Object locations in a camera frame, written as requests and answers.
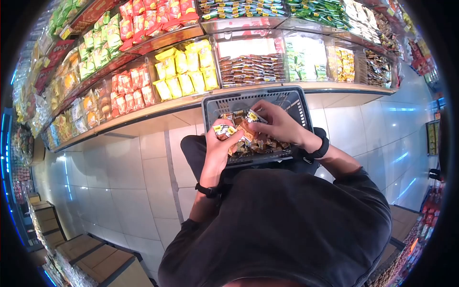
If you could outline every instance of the black t-shirt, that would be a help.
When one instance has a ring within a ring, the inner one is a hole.
[[[361,286],[391,236],[384,195],[360,168],[333,184],[283,169],[247,169],[213,220],[190,219],[159,267],[162,287],[220,287],[239,278],[309,287]]]

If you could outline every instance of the snack packet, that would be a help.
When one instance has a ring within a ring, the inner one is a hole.
[[[153,85],[156,86],[156,89],[158,90],[159,96],[161,97],[162,101],[167,101],[167,100],[172,99],[172,94],[165,80],[162,79],[162,80],[153,82]]]

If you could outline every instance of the black watch strap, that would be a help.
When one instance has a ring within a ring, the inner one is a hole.
[[[203,193],[206,195],[207,198],[216,198],[217,195],[219,194],[217,192],[218,186],[215,187],[202,187],[199,182],[196,183],[195,189],[198,190],[200,193]]]

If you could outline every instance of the yellow packaging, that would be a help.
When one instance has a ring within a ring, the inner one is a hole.
[[[188,64],[186,62],[186,55],[184,52],[177,50],[175,52],[175,66],[177,73],[183,74],[188,71]]]
[[[168,58],[164,60],[164,67],[166,69],[166,78],[170,78],[176,75],[174,58]]]
[[[212,57],[212,47],[204,46],[199,50],[199,62],[202,68],[215,68]]]
[[[202,69],[202,75],[204,76],[204,82],[206,83],[206,90],[218,89],[217,74],[213,68]]]
[[[188,71],[197,72],[199,71],[199,58],[198,53],[192,51],[185,51],[186,62],[188,64]]]
[[[204,84],[204,78],[202,77],[201,72],[188,72],[188,75],[191,77],[193,86],[197,93],[203,93],[206,91],[206,86]]]
[[[167,100],[172,99],[172,95],[171,95],[171,92],[169,91],[166,81],[159,80],[159,81],[153,82],[153,85],[155,85],[156,89],[158,90],[159,96],[161,97],[161,101],[167,101]]]
[[[158,78],[160,80],[163,80],[166,78],[166,68],[164,67],[163,62],[159,62],[158,64],[155,64],[156,71],[158,72]]]
[[[177,76],[166,79],[166,84],[168,84],[173,99],[177,99],[183,96]]]
[[[187,74],[179,74],[177,76],[179,78],[180,87],[182,87],[182,93],[184,96],[188,96],[195,93],[195,89],[193,88],[193,84],[191,83],[190,76]]]
[[[177,49],[170,48],[169,50],[164,51],[163,53],[159,53],[155,56],[158,61],[164,61],[169,57],[172,57]]]

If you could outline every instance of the price tag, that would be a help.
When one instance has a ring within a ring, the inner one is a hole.
[[[70,28],[70,25],[65,26],[65,28],[62,30],[62,32],[59,34],[59,37],[62,40],[67,39],[67,37],[70,35],[70,33],[73,31],[72,28]]]

